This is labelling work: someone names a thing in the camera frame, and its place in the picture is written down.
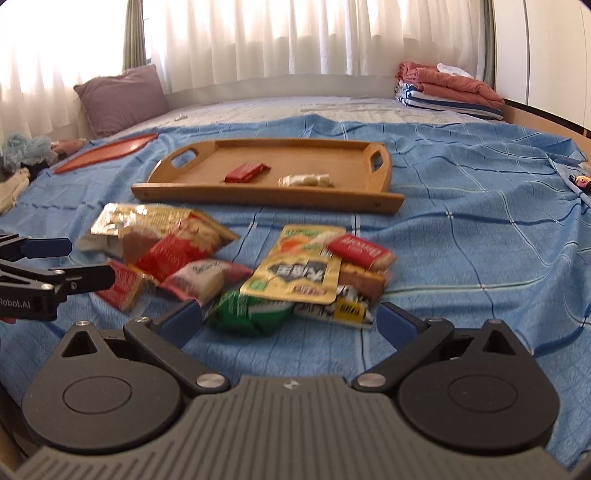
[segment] screw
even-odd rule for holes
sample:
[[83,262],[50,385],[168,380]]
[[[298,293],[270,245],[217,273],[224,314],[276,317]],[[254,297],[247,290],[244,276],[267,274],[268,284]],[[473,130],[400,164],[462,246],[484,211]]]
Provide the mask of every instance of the screw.
[[380,374],[361,374],[357,383],[365,388],[378,388],[386,384],[386,377]]
[[203,374],[197,377],[195,383],[201,388],[213,389],[221,387],[226,379],[220,374]]

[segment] green curtain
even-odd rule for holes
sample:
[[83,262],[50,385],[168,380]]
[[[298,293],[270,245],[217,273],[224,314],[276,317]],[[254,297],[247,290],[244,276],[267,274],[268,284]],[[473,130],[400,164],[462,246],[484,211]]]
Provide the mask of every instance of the green curtain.
[[125,16],[123,70],[141,67],[147,63],[142,0],[128,0]]
[[484,22],[486,38],[486,57],[484,65],[484,81],[491,88],[495,87],[496,80],[496,39],[495,39],[495,14],[492,9],[492,0],[484,1]]

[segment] purple pillow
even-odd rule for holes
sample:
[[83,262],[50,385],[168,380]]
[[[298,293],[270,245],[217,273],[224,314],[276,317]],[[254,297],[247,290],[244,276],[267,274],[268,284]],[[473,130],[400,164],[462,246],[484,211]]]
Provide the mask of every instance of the purple pillow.
[[108,137],[168,112],[156,65],[97,77],[74,90],[97,137]]

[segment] white curtain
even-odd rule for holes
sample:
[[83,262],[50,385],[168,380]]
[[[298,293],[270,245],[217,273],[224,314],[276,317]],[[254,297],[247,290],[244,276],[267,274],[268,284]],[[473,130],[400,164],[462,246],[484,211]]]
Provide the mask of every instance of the white curtain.
[[482,0],[144,0],[166,93],[287,74],[482,75]]
[[7,0],[0,7],[0,144],[76,123],[72,89],[121,73],[127,0]]

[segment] green snack package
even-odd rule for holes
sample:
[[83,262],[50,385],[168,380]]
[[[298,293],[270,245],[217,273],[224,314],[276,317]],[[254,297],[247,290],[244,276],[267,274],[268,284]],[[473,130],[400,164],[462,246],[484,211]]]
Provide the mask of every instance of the green snack package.
[[276,332],[294,304],[226,292],[207,313],[205,324],[221,332],[241,336],[264,336]]

